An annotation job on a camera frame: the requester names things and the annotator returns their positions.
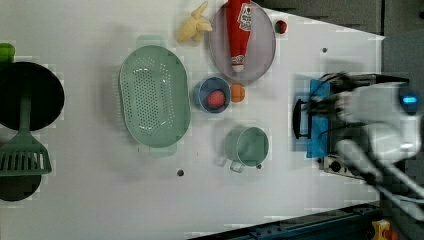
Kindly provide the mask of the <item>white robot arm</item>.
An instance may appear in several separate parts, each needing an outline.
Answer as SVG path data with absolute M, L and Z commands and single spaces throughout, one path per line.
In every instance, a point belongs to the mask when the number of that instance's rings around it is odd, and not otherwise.
M 339 120 L 346 128 L 334 143 L 339 160 L 396 208 L 423 221 L 423 188 L 396 164 L 421 149 L 420 96 L 407 82 L 356 86 L 328 97 L 312 95 L 310 115 Z

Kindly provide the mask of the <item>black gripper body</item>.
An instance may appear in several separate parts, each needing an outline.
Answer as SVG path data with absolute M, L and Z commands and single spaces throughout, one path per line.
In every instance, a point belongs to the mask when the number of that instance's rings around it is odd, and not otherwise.
M 335 117 L 342 112 L 338 94 L 330 95 L 328 98 L 314 95 L 306 102 L 304 109 L 309 114 L 323 117 Z

